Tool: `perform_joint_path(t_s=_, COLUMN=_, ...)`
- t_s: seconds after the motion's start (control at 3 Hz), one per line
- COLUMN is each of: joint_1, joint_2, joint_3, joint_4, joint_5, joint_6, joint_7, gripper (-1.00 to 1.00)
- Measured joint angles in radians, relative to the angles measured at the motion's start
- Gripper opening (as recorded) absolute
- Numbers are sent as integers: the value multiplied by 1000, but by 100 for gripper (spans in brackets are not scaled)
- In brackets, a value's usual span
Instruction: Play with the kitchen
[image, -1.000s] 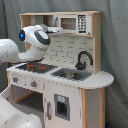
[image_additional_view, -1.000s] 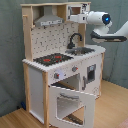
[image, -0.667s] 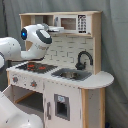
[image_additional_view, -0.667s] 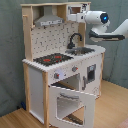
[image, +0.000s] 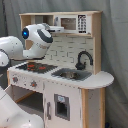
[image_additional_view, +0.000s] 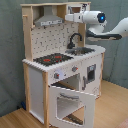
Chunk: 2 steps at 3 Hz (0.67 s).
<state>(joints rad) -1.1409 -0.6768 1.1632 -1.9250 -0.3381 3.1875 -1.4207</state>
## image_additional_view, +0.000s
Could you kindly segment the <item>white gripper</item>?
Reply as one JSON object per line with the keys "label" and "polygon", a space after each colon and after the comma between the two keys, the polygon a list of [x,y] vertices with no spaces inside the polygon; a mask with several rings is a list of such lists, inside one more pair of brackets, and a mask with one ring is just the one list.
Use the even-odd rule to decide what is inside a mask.
{"label": "white gripper", "polygon": [[82,14],[81,13],[74,13],[74,14],[67,14],[65,16],[66,21],[81,23],[82,22]]}

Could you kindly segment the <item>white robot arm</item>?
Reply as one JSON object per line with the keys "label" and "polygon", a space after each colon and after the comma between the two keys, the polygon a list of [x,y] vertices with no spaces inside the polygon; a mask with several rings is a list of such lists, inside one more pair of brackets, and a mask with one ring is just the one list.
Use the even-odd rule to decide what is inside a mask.
{"label": "white robot arm", "polygon": [[105,32],[106,26],[105,14],[101,11],[80,11],[79,13],[67,14],[67,21],[89,24],[90,27],[86,31],[86,37],[90,41],[99,40],[119,40],[128,36],[128,17],[122,19],[115,28]]}

